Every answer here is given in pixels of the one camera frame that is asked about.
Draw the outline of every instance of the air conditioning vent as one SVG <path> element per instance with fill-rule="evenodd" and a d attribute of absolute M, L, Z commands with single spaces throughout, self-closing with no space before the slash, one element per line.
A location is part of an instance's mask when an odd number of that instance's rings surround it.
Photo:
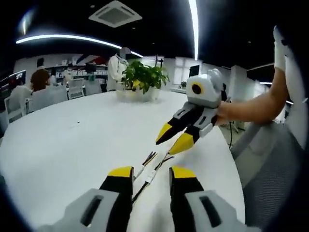
<path fill-rule="evenodd" d="M 121 2 L 112 1 L 97 10 L 89 19 L 116 28 L 140 20 L 142 17 Z"/>

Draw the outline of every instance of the wire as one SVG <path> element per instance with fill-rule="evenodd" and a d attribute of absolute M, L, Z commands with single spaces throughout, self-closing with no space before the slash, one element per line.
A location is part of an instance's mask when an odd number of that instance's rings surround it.
<path fill-rule="evenodd" d="M 170 160 L 170 159 L 172 159 L 172 158 L 174 158 L 174 156 L 171 156 L 171 157 L 168 157 L 168 158 L 164 159 L 161 163 L 159 163 L 159 164 L 155 167 L 155 170 L 157 171 L 157 170 L 162 166 L 163 163 L 165 163 L 166 161 L 168 161 L 168 160 Z"/>
<path fill-rule="evenodd" d="M 150 152 L 150 154 L 148 155 L 147 159 L 144 161 L 143 166 L 146 166 L 148 163 L 150 163 L 150 161 L 157 155 L 158 153 L 152 151 Z"/>
<path fill-rule="evenodd" d="M 154 171 L 157 172 L 158 169 L 162 166 L 163 163 L 165 163 L 166 161 L 174 158 L 174 156 L 171 157 L 167 157 L 169 155 L 169 153 L 167 153 L 164 158 L 162 159 L 162 161 L 155 167 Z M 145 183 L 143 184 L 143 186 L 140 188 L 140 190 L 135 194 L 135 196 L 132 199 L 132 206 L 134 206 L 136 200 L 138 199 L 138 197 L 140 196 L 140 194 L 150 185 L 149 182 L 145 181 Z"/>
<path fill-rule="evenodd" d="M 140 190 L 135 194 L 135 196 L 132 199 L 132 205 L 135 203 L 135 201 L 137 200 L 137 198 L 140 196 L 140 194 L 145 190 L 145 188 L 147 188 L 147 186 L 149 186 L 150 184 L 148 182 L 145 182 L 143 184 L 143 186 L 140 188 Z"/>
<path fill-rule="evenodd" d="M 232 133 L 232 122 L 230 122 L 230 132 L 231 132 L 231 142 L 229 144 L 229 148 L 232 146 L 232 141 L 233 141 L 233 133 Z"/>
<path fill-rule="evenodd" d="M 144 171 L 144 168 L 154 159 L 154 157 L 156 157 L 157 154 L 158 153 L 154 151 L 150 152 L 147 159 L 142 164 L 142 168 L 137 172 L 135 176 L 133 176 L 133 181 L 135 181 L 140 176 L 140 174 Z"/>

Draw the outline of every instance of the cable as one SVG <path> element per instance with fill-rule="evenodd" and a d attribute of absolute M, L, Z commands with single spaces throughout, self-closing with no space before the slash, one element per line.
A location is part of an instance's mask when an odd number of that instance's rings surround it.
<path fill-rule="evenodd" d="M 232 141 L 233 141 L 232 122 L 230 122 L 230 131 L 231 131 L 231 142 L 230 142 L 230 144 L 229 144 L 229 149 L 231 148 L 231 146 L 232 146 Z"/>
<path fill-rule="evenodd" d="M 140 188 L 140 190 L 135 194 L 135 196 L 132 199 L 132 205 L 134 205 L 135 201 L 137 200 L 137 198 L 140 196 L 140 194 L 144 191 L 144 189 L 150 185 L 148 182 L 145 182 L 143 184 L 143 186 Z"/>
<path fill-rule="evenodd" d="M 146 158 L 146 160 L 144 161 L 144 163 L 141 165 L 140 170 L 137 172 L 137 174 L 133 177 L 133 181 L 135 181 L 140 174 L 144 171 L 145 167 L 154 159 L 154 157 L 156 157 L 158 153 L 156 152 L 151 152 L 148 157 Z"/>
<path fill-rule="evenodd" d="M 134 206 L 136 200 L 138 199 L 138 197 L 140 196 L 140 194 L 150 185 L 150 183 L 152 182 L 152 180 L 154 179 L 156 172 L 159 170 L 159 168 L 162 166 L 163 163 L 165 163 L 166 161 L 174 158 L 174 156 L 171 157 L 167 157 L 169 155 L 169 153 L 167 153 L 164 158 L 162 159 L 162 161 L 155 167 L 155 169 L 148 175 L 145 183 L 143 184 L 143 186 L 140 188 L 140 190 L 135 194 L 135 196 L 132 199 L 132 206 Z"/>
<path fill-rule="evenodd" d="M 155 167 L 155 170 L 157 171 L 157 170 L 162 166 L 163 163 L 165 163 L 166 161 L 168 161 L 168 160 L 170 160 L 170 159 L 172 159 L 172 158 L 174 158 L 174 156 L 171 156 L 171 157 L 168 157 L 168 158 L 164 159 L 161 163 L 159 163 L 159 164 Z"/>

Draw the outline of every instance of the table surface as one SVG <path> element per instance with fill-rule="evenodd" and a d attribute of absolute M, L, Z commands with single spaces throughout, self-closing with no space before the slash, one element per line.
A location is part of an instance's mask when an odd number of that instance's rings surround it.
<path fill-rule="evenodd" d="M 176 93 L 184 93 L 186 94 L 186 90 L 183 88 L 170 88 L 170 91 L 176 92 Z"/>
<path fill-rule="evenodd" d="M 135 194 L 179 137 L 156 146 L 155 139 L 186 95 L 161 91 L 156 102 L 119 102 L 115 92 L 65 101 L 9 125 L 0 146 L 0 170 L 12 200 L 34 228 L 61 219 L 65 207 L 109 171 L 140 167 L 150 151 L 159 155 L 134 182 Z M 236 165 L 218 127 L 190 150 L 166 162 L 142 193 L 128 230 L 174 231 L 169 209 L 169 167 L 195 172 L 205 190 L 215 190 L 245 222 L 243 192 Z"/>

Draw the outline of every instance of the person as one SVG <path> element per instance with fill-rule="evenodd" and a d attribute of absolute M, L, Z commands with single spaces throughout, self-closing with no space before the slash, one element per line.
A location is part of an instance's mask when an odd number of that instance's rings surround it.
<path fill-rule="evenodd" d="M 55 68 L 52 69 L 52 73 L 49 77 L 49 83 L 50 83 L 50 85 L 58 86 L 58 83 L 57 83 L 57 80 L 56 80 L 56 69 Z"/>
<path fill-rule="evenodd" d="M 49 83 L 48 71 L 44 68 L 44 58 L 37 60 L 37 71 L 32 74 L 31 84 L 34 92 L 45 89 Z"/>
<path fill-rule="evenodd" d="M 285 124 L 300 146 L 306 143 L 307 108 L 300 71 L 291 49 L 284 45 L 278 27 L 274 28 L 275 63 L 274 78 L 270 90 L 246 102 L 224 102 L 218 107 L 217 124 L 229 121 L 265 124 L 276 118 L 285 106 L 290 94 L 294 102 Z"/>
<path fill-rule="evenodd" d="M 14 99 L 13 102 L 19 103 L 23 112 L 26 113 L 26 99 L 31 97 L 32 90 L 26 85 L 23 85 L 21 78 L 17 78 L 11 82 L 10 89 L 12 90 L 10 98 Z"/>
<path fill-rule="evenodd" d="M 116 90 L 116 83 L 120 82 L 124 77 L 124 74 L 122 73 L 128 66 L 126 54 L 131 54 L 131 51 L 130 49 L 123 47 L 108 61 L 107 91 Z"/>
<path fill-rule="evenodd" d="M 72 71 L 72 64 L 69 64 L 68 68 L 62 72 L 63 85 L 66 85 L 70 80 L 73 80 L 71 71 Z"/>
<path fill-rule="evenodd" d="M 223 83 L 222 89 L 221 89 L 221 100 L 226 101 L 227 100 L 227 95 L 226 95 L 226 84 Z"/>

